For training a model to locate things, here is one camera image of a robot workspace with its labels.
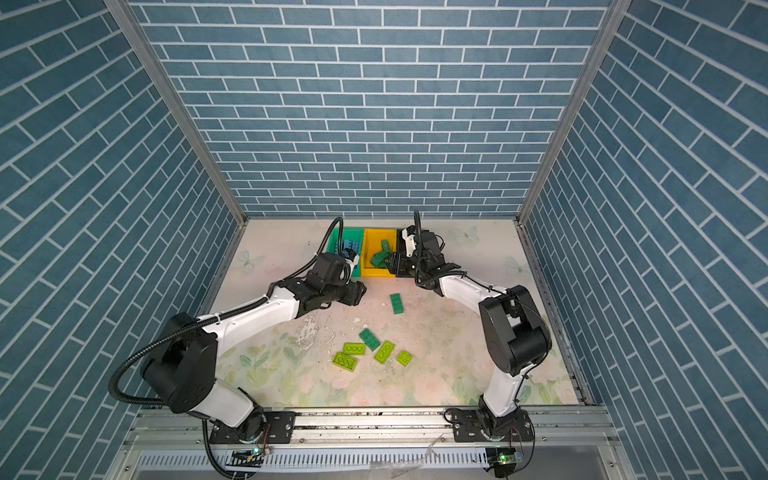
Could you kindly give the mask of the blue lego brick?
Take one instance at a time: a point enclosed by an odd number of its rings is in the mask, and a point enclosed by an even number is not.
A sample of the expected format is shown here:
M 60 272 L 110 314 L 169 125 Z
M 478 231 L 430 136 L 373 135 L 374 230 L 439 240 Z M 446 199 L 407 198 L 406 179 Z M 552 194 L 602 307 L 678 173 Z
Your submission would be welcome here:
M 354 252 L 356 255 L 359 255 L 361 253 L 361 241 L 344 239 L 342 242 L 342 252 L 345 254 Z

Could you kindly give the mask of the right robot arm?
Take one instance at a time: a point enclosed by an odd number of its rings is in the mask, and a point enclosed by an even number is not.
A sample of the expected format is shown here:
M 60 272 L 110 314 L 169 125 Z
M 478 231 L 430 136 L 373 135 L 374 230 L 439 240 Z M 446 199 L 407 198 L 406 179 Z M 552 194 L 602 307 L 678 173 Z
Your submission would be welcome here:
M 502 289 L 477 280 L 458 264 L 446 261 L 443 249 L 438 234 L 415 223 L 397 231 L 387 268 L 480 317 L 494 371 L 479 407 L 488 417 L 501 419 L 519 408 L 519 394 L 529 372 L 548 356 L 552 348 L 549 327 L 525 287 Z

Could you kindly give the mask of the small lime lego brick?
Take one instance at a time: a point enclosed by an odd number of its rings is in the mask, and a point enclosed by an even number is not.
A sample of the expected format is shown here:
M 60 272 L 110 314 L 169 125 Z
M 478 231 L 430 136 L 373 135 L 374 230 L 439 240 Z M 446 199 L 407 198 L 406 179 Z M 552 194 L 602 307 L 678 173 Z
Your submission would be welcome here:
M 407 367 L 412 361 L 412 359 L 413 359 L 413 356 L 405 350 L 400 351 L 396 357 L 396 361 L 403 367 Z

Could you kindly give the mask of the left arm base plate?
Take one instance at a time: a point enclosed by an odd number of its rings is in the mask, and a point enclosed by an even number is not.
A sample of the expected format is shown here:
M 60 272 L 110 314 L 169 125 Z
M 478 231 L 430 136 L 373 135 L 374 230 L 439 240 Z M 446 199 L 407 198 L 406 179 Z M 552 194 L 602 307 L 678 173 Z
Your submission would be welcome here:
M 215 420 L 207 437 L 212 444 L 289 444 L 296 417 L 294 411 L 256 411 L 237 427 Z

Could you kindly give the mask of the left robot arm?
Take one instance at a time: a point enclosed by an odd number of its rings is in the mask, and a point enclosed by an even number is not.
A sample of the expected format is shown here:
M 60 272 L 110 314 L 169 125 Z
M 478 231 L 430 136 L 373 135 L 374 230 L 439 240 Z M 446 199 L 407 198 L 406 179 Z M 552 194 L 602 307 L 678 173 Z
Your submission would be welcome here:
M 245 305 L 203 318 L 174 317 L 166 328 L 177 336 L 152 349 L 141 374 L 161 403 L 175 413 L 205 415 L 230 428 L 255 429 L 257 403 L 216 377 L 219 358 L 238 344 L 278 324 L 300 318 L 334 302 L 360 303 L 364 284 L 352 279 L 359 256 L 321 253 L 301 277 L 279 280 L 268 294 Z

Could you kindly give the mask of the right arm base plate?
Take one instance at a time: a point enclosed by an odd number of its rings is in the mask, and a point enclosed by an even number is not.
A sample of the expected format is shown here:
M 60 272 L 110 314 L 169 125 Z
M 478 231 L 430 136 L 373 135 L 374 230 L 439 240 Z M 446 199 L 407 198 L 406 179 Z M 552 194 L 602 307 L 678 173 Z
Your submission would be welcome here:
M 443 419 L 450 425 L 458 443 L 532 442 L 534 425 L 528 412 L 522 408 L 504 417 L 495 417 L 486 409 L 446 408 Z

